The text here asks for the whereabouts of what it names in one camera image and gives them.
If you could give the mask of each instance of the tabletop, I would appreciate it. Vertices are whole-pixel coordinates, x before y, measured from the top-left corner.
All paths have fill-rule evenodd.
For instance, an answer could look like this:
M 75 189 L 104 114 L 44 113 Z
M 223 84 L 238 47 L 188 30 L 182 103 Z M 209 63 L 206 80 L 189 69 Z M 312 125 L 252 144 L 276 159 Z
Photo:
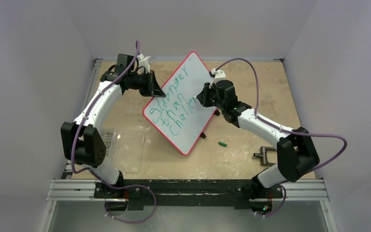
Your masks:
M 151 65 L 160 86 L 171 76 L 181 62 L 157 61 Z M 222 62 L 204 62 L 208 69 Z M 259 79 L 259 112 L 288 127 L 300 126 L 291 90 L 281 62 L 252 62 Z M 115 62 L 102 62 L 100 75 Z M 238 99 L 251 106 L 256 102 L 256 82 L 250 66 L 234 61 L 221 68 L 232 81 Z M 205 139 L 199 138 L 188 156 L 182 155 L 143 116 L 143 108 L 150 98 L 142 97 L 137 90 L 128 90 L 113 106 L 103 127 L 144 133 L 144 141 L 128 140 L 125 146 L 141 148 L 138 172 L 123 172 L 126 179 L 251 179 L 266 167 L 260 159 L 253 158 L 261 146 L 269 143 L 255 134 L 227 123 L 222 115 L 213 116 L 204 130 Z M 276 162 L 276 152 L 268 154 L 269 162 Z M 114 160 L 115 165 L 122 165 Z M 73 178 L 93 179 L 89 172 L 74 174 Z M 309 173 L 302 178 L 315 178 Z

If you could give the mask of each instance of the green marker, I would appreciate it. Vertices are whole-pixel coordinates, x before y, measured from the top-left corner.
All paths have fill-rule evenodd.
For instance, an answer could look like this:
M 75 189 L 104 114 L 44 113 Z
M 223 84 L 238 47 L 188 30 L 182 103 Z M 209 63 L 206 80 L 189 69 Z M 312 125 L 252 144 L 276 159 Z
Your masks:
M 218 144 L 220 144 L 220 146 L 223 146 L 223 147 L 226 147 L 227 144 L 223 143 L 223 142 L 218 142 Z

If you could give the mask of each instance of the white wall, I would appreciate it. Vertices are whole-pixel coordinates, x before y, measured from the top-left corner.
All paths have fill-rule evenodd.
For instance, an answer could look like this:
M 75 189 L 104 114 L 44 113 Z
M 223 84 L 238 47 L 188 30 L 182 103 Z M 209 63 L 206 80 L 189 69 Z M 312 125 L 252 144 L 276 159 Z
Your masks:
M 371 231 L 371 0 L 319 0 L 284 62 L 302 125 L 349 147 L 319 173 L 340 231 Z M 339 142 L 316 140 L 322 160 Z
M 91 54 L 283 58 L 316 0 L 65 0 Z
M 0 0 L 0 231 L 36 231 L 92 58 L 62 1 Z

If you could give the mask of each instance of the transparent plastic box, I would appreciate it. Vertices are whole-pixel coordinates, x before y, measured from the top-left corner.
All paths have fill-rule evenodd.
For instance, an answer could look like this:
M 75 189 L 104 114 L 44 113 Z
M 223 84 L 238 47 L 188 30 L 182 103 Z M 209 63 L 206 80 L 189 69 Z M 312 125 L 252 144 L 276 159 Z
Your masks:
M 144 131 L 104 128 L 101 138 L 106 145 L 106 156 L 123 173 L 138 173 L 142 166 Z

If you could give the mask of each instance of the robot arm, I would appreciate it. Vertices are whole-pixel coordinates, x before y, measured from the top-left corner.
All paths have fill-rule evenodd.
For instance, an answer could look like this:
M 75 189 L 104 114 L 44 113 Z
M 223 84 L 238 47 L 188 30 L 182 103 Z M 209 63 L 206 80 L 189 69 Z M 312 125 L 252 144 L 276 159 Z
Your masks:
M 258 135 L 277 150 L 277 165 L 264 170 L 252 179 L 253 198 L 256 193 L 275 184 L 287 180 L 297 181 L 319 163 L 318 154 L 310 137 L 283 132 L 285 129 L 308 133 L 306 129 L 300 127 L 294 130 L 256 114 L 250 105 L 238 101 L 233 83 L 225 80 L 226 76 L 222 70 L 213 69 L 210 75 L 214 78 L 213 81 L 205 83 L 202 92 L 196 97 L 201 105 L 217 107 L 228 123 Z M 276 130 L 259 120 L 258 116 L 268 123 L 280 125 L 280 129 Z
M 110 67 L 102 75 L 99 88 L 87 107 L 72 123 L 64 122 L 61 127 L 65 158 L 71 160 L 73 139 L 82 118 L 86 118 L 79 134 L 79 137 L 83 136 L 83 139 L 78 139 L 76 144 L 75 162 L 90 168 L 98 177 L 112 185 L 118 181 L 120 172 L 112 165 L 110 159 L 105 156 L 106 147 L 101 139 L 98 128 L 101 128 L 111 108 L 128 89 L 137 89 L 145 97 L 166 96 L 157 83 L 154 71 L 150 70 L 150 63 L 153 58 L 150 56 L 145 57 L 143 54 L 137 56 L 138 67 L 136 70 L 134 70 L 133 65 L 130 71 L 120 81 L 113 84 L 101 96 L 98 96 L 98 93 L 101 93 L 103 89 L 110 85 L 127 68 L 132 59 L 133 56 L 119 54 L 117 64 Z M 140 67 L 144 68 L 144 70 L 143 73 L 138 74 Z M 85 113 L 93 101 L 96 103 L 91 109 L 90 114 L 86 116 Z

